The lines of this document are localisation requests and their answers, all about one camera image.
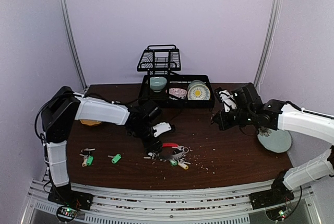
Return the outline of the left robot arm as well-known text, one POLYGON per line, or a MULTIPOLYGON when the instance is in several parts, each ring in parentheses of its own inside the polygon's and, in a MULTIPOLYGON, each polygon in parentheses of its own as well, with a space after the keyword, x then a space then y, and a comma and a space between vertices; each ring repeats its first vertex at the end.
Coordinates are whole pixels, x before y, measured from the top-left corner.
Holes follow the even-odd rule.
POLYGON ((48 200, 75 210, 89 210, 93 196, 74 191, 67 172, 66 146, 73 123, 79 120, 107 122, 124 126, 139 138, 147 153, 158 154, 162 150, 160 133, 152 120, 160 114, 158 106, 148 101, 141 106, 107 101, 93 93, 83 95, 63 86, 37 113, 42 122, 38 134, 49 170, 51 191, 48 200))

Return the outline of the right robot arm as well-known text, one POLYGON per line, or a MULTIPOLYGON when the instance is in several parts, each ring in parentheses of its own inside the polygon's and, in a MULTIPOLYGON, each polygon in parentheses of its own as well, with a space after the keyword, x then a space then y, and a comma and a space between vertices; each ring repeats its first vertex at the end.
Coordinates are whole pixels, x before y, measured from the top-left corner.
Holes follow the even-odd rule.
MULTIPOLYGON (((232 91, 219 87, 214 94, 224 108, 211 121, 221 131, 252 125, 256 129, 292 131, 333 144, 332 115, 302 109, 291 101, 271 99, 263 103, 251 82, 232 91)), ((281 171, 269 190, 251 193, 252 208, 267 208, 293 200, 294 189, 325 176, 333 176, 333 147, 298 167, 281 171)))

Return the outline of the green tagged single key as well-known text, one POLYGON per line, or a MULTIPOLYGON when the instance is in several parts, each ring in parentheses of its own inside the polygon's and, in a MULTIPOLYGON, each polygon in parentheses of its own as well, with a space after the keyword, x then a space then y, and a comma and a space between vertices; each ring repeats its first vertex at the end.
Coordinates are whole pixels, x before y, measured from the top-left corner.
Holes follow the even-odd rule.
POLYGON ((117 164, 121 160, 122 156, 121 154, 108 155, 108 158, 111 159, 112 164, 117 164))

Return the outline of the large keyring with red handle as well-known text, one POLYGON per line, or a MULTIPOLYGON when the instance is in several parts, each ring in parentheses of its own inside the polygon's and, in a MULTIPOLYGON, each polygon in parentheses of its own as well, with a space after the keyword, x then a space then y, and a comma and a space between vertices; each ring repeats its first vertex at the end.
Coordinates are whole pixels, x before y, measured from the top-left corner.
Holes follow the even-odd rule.
POLYGON ((189 169, 190 162, 185 160, 189 152, 189 148, 179 145, 177 143, 163 143, 162 149, 170 150, 170 154, 163 154, 162 152, 149 152, 144 159, 169 162, 172 166, 179 166, 184 170, 189 169))

